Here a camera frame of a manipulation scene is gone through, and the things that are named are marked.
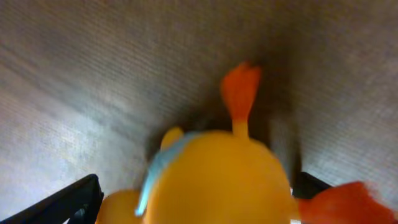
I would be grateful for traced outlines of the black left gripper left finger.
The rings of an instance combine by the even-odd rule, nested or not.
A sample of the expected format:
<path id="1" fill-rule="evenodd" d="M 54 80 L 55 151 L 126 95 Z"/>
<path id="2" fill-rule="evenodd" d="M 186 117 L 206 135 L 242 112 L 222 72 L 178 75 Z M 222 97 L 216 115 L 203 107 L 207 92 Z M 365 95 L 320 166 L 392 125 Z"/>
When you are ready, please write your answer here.
<path id="1" fill-rule="evenodd" d="M 95 224 L 103 199 L 98 176 L 89 174 L 1 223 Z"/>

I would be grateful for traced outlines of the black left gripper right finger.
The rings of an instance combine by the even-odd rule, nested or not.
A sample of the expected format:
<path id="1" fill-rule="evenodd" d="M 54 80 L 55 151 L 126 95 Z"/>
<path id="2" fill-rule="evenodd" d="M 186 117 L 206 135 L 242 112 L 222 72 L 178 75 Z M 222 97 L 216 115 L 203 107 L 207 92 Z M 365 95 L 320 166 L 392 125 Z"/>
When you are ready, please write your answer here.
<path id="1" fill-rule="evenodd" d="M 300 172 L 295 178 L 292 194 L 297 198 L 311 199 L 320 192 L 329 189 L 331 185 L 310 175 L 306 172 Z"/>

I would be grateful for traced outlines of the blue orange snail toy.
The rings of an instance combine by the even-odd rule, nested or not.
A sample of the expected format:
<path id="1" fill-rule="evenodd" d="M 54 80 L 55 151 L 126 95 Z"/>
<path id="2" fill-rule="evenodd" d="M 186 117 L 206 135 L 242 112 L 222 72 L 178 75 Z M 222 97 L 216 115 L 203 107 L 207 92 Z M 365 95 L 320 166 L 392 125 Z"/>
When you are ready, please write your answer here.
<path id="1" fill-rule="evenodd" d="M 365 182 L 297 198 L 282 164 L 248 131 L 262 70 L 242 63 L 221 82 L 230 131 L 164 135 L 142 187 L 107 196 L 97 223 L 290 224 L 397 222 Z"/>

